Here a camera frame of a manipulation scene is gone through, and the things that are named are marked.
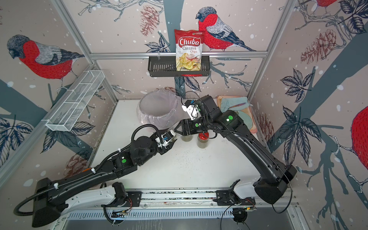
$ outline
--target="plastic bag liner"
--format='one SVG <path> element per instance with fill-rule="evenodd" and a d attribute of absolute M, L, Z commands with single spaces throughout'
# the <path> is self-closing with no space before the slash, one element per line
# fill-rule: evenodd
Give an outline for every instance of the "plastic bag liner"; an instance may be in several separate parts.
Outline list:
<path fill-rule="evenodd" d="M 180 99 L 168 90 L 152 91 L 138 103 L 138 120 L 142 124 L 153 124 L 159 130 L 170 128 L 182 119 Z"/>

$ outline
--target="black wire basket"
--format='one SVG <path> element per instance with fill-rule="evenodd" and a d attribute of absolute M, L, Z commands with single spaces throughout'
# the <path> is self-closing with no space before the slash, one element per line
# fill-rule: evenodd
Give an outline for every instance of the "black wire basket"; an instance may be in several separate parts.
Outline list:
<path fill-rule="evenodd" d="M 209 56 L 202 56 L 201 70 L 176 71 L 175 56 L 149 57 L 148 72 L 151 77 L 206 77 L 209 75 Z"/>

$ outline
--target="chip bag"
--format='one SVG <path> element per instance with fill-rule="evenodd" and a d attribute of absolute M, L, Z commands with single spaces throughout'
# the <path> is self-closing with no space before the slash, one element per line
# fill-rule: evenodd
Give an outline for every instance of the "chip bag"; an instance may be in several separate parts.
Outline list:
<path fill-rule="evenodd" d="M 176 70 L 201 70 L 204 31 L 175 30 Z"/>

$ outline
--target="wallpaper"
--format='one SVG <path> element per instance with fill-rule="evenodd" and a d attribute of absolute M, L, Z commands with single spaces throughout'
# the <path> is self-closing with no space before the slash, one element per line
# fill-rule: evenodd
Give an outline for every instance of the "wallpaper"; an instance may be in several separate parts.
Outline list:
<path fill-rule="evenodd" d="M 266 50 L 285 2 L 64 1 L 93 53 L 175 52 L 174 29 L 205 31 L 205 52 Z M 99 60 L 98 63 L 109 72 L 107 75 L 112 84 L 124 85 L 130 91 L 119 93 L 120 99 L 141 98 L 143 94 L 140 92 L 165 87 L 178 95 L 195 90 L 200 95 L 215 97 L 247 95 L 261 58 L 212 59 L 209 77 L 166 77 L 160 80 L 150 79 L 146 74 L 147 60 Z M 135 79 L 143 79 L 147 84 L 140 84 Z"/>
<path fill-rule="evenodd" d="M 1 170 L 88 63 L 50 1 L 2 1 L 0 30 Z M 1 187 L 0 229 L 31 228 L 32 218 L 15 216 L 13 208 L 34 193 L 38 180 L 85 168 L 113 106 L 100 86 L 70 132 L 48 130 L 39 137 Z"/>
<path fill-rule="evenodd" d="M 311 229 L 368 226 L 368 2 L 298 2 L 252 104 Z"/>

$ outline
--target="glass jar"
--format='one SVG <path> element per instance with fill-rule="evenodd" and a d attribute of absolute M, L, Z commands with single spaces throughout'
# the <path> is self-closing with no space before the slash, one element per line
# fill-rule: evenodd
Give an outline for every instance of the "glass jar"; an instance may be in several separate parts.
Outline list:
<path fill-rule="evenodd" d="M 181 140 L 185 141 L 185 142 L 189 142 L 193 139 L 193 135 L 189 135 L 189 136 L 181 136 Z"/>
<path fill-rule="evenodd" d="M 208 132 L 198 134 L 198 141 L 197 141 L 198 147 L 200 147 L 201 149 L 206 148 L 208 146 L 208 137 L 209 137 Z"/>

